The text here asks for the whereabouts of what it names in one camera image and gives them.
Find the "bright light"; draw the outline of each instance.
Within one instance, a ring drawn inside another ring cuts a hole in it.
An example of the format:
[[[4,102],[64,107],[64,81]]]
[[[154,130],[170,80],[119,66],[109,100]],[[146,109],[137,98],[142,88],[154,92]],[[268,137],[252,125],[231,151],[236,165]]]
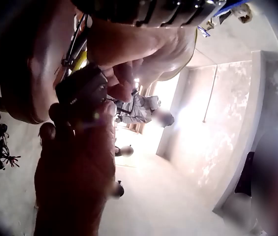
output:
[[[86,64],[87,64],[87,61],[83,62],[83,63],[81,64],[81,66],[80,66],[80,69],[83,68],[83,67],[85,67]]]

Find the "person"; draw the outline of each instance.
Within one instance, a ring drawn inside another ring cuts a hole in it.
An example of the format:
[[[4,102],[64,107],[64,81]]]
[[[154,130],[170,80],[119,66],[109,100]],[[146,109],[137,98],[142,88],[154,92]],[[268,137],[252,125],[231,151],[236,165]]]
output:
[[[145,97],[135,94],[129,103],[117,103],[117,110],[121,111],[117,122],[133,124],[148,123],[153,120],[161,127],[172,125],[175,121],[174,117],[169,111],[161,109],[160,106],[161,101],[158,96]]]
[[[131,145],[124,146],[122,148],[115,146],[115,156],[130,157],[132,154],[133,154],[133,148],[131,147]]]

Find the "yellow strap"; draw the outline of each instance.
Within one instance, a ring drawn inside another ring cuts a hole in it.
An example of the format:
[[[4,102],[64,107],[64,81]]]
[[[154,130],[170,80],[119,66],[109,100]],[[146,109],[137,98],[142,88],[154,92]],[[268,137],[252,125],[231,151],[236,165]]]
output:
[[[74,66],[72,72],[75,72],[75,71],[77,71],[77,70],[80,69],[82,63],[85,62],[86,59],[87,59],[86,55],[87,55],[87,52],[86,52],[86,51],[84,51],[84,52],[81,53],[81,56],[79,57],[79,59],[78,59],[76,65]]]

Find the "forearm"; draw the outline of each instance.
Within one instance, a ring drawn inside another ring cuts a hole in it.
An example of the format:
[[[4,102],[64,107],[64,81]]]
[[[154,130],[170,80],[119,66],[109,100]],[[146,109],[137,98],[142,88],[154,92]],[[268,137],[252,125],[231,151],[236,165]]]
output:
[[[34,236],[98,236],[105,203],[106,200],[39,207]]]
[[[146,119],[143,117],[130,117],[130,116],[120,116],[120,120],[126,124],[137,124],[146,123]]]

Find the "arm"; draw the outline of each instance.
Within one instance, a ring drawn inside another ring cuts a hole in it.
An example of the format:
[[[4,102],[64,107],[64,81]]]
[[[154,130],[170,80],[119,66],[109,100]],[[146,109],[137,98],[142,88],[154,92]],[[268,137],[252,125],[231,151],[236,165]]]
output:
[[[39,207],[34,236],[98,236],[105,202],[106,200],[92,202],[81,199],[75,202],[76,206],[67,206],[64,202],[59,202],[56,207]]]
[[[97,236],[102,212],[115,179],[116,106],[105,101],[96,126],[73,131],[59,104],[49,110],[54,121],[40,128],[42,152],[34,184],[38,213],[35,236]]]
[[[148,123],[149,121],[142,116],[120,116],[121,121],[126,124],[135,124],[135,123]]]

